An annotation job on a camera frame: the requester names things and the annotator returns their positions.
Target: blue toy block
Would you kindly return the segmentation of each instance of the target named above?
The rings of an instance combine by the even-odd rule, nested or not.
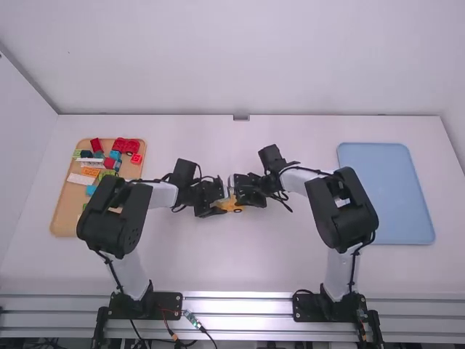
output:
[[[88,186],[86,186],[86,195],[87,196],[92,196],[92,194],[95,192],[96,189],[97,189],[96,185],[88,185]]]
[[[122,164],[123,164],[123,161],[121,159],[116,160],[114,170],[119,172],[119,169],[121,168]]]
[[[94,157],[95,157],[96,159],[104,159],[104,158],[105,158],[105,154],[104,154],[102,151],[96,151],[96,152],[94,153]]]
[[[81,158],[93,158],[94,154],[91,151],[81,151]]]
[[[111,151],[110,152],[110,157],[117,161],[117,160],[121,159],[121,153],[119,151]]]

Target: metal frame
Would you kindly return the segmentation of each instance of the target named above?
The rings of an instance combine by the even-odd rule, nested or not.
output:
[[[296,323],[291,293],[183,292],[190,309],[215,340],[301,340],[356,342],[351,324]],[[0,294],[0,337],[92,337],[97,310],[109,296]],[[386,342],[465,343],[462,296],[369,297],[377,309]],[[135,321],[145,338],[169,339],[162,321]],[[172,321],[181,339],[204,334],[185,318]],[[134,338],[129,321],[109,320],[106,337]]]

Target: red toy block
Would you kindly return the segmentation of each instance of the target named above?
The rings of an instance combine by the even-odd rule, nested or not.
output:
[[[115,159],[112,159],[112,158],[105,158],[105,160],[103,161],[103,166],[105,166],[106,169],[113,169],[113,167],[115,166]]]
[[[142,163],[142,155],[132,154],[131,162],[135,165],[140,165]]]
[[[111,147],[111,150],[124,153],[124,148],[126,147],[126,143],[127,143],[127,140],[125,140],[124,138],[118,137],[113,143],[113,147]]]
[[[90,145],[92,146],[92,151],[96,153],[97,151],[101,151],[103,153],[102,143],[98,138],[94,138],[90,140]]]
[[[127,155],[135,154],[139,151],[140,143],[138,140],[127,140],[126,146],[124,147],[124,153]]]

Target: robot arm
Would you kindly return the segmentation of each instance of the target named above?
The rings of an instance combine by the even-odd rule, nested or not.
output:
[[[196,217],[226,212],[211,205],[228,195],[221,179],[194,179],[197,166],[178,159],[165,180],[104,176],[78,221],[78,237],[105,261],[117,292],[122,288],[135,302],[152,287],[136,250],[149,209],[193,206]]]
[[[355,171],[344,167],[328,173],[302,167],[297,161],[288,163],[276,145],[261,149],[259,157],[265,176],[233,175],[238,205],[266,207],[267,198],[279,201],[284,191],[307,197],[318,233],[330,248],[323,287],[332,301],[340,301],[355,289],[358,268],[353,263],[354,253],[371,240],[379,225]]]

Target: white table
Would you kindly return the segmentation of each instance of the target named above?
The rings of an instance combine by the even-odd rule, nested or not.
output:
[[[105,266],[84,242],[55,238],[49,232],[70,155],[86,137],[146,140],[146,178],[170,172],[178,157],[198,162],[205,175],[224,179],[232,173],[260,174],[257,152],[273,143],[287,160],[321,169],[338,167],[336,147],[342,142],[402,143],[411,152],[436,241],[431,246],[367,248],[360,259],[359,290],[377,300],[465,300],[465,177],[440,118],[433,116],[251,116],[248,122],[233,121],[232,116],[62,116],[1,265],[2,294],[111,292]],[[306,198],[290,197],[293,214],[276,202],[266,209],[248,208],[242,214],[205,220],[194,218],[191,208],[178,214],[168,209],[149,212],[138,250],[155,288],[287,292],[271,298],[298,288],[317,291],[327,248]],[[105,297],[99,302],[105,304]],[[449,307],[443,315],[448,311],[465,316],[463,304]],[[465,321],[457,321],[452,326],[465,332]],[[458,333],[457,329],[446,332]]]

